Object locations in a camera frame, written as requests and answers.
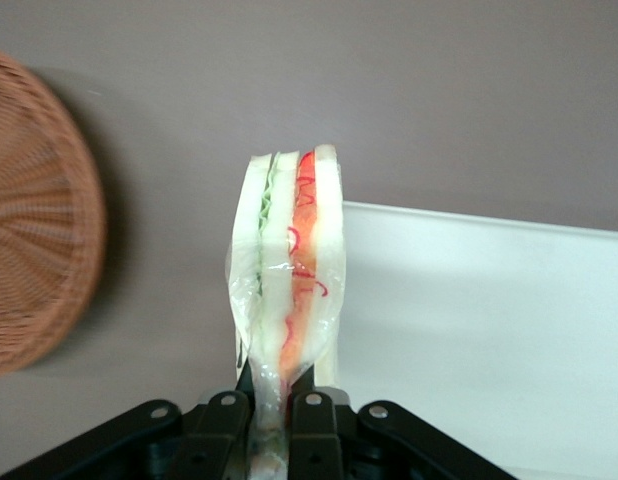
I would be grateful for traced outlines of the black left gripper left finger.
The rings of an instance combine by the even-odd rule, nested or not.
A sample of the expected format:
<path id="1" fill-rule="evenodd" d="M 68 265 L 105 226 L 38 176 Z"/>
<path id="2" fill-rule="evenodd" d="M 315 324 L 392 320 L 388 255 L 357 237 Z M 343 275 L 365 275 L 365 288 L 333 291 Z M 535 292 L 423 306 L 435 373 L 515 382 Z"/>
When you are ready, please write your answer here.
<path id="1" fill-rule="evenodd" d="M 183 413 L 147 401 L 7 471 L 2 479 L 244 479 L 253 384 L 244 364 L 234 390 Z"/>

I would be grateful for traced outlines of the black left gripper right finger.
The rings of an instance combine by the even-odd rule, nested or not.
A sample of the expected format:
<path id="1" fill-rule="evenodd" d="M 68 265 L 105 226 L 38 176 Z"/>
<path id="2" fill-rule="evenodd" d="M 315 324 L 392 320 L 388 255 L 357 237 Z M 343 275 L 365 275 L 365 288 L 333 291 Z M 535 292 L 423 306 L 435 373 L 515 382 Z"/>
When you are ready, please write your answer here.
<path id="1" fill-rule="evenodd" d="M 511 479 L 512 474 L 400 405 L 373 401 L 358 411 L 346 392 L 292 387 L 290 479 Z"/>

